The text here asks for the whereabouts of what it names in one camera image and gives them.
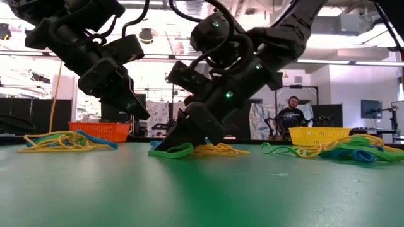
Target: orange basket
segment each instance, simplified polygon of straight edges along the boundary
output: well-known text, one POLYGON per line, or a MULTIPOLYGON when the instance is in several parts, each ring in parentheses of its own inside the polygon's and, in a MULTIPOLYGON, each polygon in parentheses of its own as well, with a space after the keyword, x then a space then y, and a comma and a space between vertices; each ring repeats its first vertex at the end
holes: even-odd
POLYGON ((81 123, 69 122, 71 131, 81 130, 92 137, 109 142, 125 142, 130 125, 120 123, 81 123))

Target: desk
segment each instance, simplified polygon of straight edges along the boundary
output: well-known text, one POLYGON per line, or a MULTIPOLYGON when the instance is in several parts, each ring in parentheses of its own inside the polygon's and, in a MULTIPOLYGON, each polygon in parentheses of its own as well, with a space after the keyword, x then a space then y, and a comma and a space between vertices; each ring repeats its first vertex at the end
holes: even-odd
POLYGON ((3 227, 404 226, 399 163, 262 154, 170 160, 117 151, 17 154, 0 147, 3 227))

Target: plastic basket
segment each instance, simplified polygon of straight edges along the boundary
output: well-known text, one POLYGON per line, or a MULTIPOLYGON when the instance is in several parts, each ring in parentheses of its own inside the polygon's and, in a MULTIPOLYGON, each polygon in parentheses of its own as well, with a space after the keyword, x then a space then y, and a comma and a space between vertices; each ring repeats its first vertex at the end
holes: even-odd
POLYGON ((69 128, 71 131, 81 130, 92 137, 119 143, 126 141, 130 125, 119 123, 69 122, 69 128))
POLYGON ((316 146, 318 144, 336 141, 349 136, 351 129, 327 127, 296 127, 290 128, 293 145, 316 146))

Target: yellow basket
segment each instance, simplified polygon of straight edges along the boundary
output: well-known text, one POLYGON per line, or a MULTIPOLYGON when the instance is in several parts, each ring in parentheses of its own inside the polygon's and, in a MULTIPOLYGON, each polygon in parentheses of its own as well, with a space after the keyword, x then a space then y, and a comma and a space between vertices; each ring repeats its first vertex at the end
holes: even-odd
POLYGON ((351 129, 330 127, 296 127, 290 128, 290 137, 296 146, 317 146, 349 136, 351 129))

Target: computer screen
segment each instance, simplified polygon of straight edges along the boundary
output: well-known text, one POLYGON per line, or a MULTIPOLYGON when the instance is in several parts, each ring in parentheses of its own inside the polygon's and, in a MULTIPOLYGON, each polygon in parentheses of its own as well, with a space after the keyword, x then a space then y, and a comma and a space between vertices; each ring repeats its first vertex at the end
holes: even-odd
POLYGON ((362 100, 360 102, 360 117, 363 119, 382 119, 383 105, 377 100, 362 100))

